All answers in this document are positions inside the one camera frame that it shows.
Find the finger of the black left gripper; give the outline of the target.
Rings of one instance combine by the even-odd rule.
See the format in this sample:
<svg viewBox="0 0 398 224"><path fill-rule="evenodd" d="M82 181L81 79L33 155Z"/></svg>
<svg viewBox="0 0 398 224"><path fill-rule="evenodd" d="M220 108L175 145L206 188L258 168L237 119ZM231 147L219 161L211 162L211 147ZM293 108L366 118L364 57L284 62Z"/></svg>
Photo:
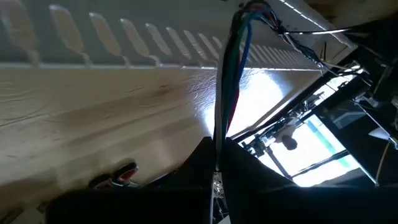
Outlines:
<svg viewBox="0 0 398 224"><path fill-rule="evenodd" d="M360 24L350 30L349 38L382 58L394 59L398 57L398 18L386 18Z"/></svg>

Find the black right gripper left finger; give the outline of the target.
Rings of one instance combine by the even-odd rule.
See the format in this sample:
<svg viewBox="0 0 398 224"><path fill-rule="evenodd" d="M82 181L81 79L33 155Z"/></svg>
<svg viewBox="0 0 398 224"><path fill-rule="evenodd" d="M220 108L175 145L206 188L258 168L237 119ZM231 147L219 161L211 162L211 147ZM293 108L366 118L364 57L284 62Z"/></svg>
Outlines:
<svg viewBox="0 0 398 224"><path fill-rule="evenodd" d="M204 137L158 187L84 189L52 200L46 224L211 224L215 147Z"/></svg>

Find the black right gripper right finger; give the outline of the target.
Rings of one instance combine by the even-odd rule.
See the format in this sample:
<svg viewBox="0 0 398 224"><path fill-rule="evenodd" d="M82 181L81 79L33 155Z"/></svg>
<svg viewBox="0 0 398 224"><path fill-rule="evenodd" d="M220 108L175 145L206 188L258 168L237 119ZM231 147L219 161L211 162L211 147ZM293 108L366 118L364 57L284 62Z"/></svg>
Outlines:
<svg viewBox="0 0 398 224"><path fill-rule="evenodd" d="M299 187L232 139L222 178L232 224L398 224L397 187Z"/></svg>

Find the white slotted cable raceway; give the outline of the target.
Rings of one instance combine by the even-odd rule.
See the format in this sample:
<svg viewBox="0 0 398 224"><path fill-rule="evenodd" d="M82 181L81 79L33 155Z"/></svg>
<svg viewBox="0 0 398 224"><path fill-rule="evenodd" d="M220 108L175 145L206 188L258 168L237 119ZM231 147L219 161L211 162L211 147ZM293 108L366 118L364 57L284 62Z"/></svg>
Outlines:
<svg viewBox="0 0 398 224"><path fill-rule="evenodd" d="M289 31L334 29L303 0L265 0ZM248 0L0 0L0 69L217 68ZM252 20L246 67L321 70ZM293 35L329 63L357 46L341 33Z"/></svg>

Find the red-handled scissors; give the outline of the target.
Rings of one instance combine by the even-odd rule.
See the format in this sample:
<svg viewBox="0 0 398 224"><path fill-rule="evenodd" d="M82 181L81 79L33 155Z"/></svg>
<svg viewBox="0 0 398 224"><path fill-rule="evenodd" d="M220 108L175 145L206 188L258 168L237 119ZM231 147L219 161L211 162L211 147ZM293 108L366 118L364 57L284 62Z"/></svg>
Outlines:
<svg viewBox="0 0 398 224"><path fill-rule="evenodd" d="M89 189L108 189L112 187L132 187L138 188L140 184L133 181L132 177L138 171L135 162L125 164L118 170L109 174L101 174L88 183Z"/></svg>

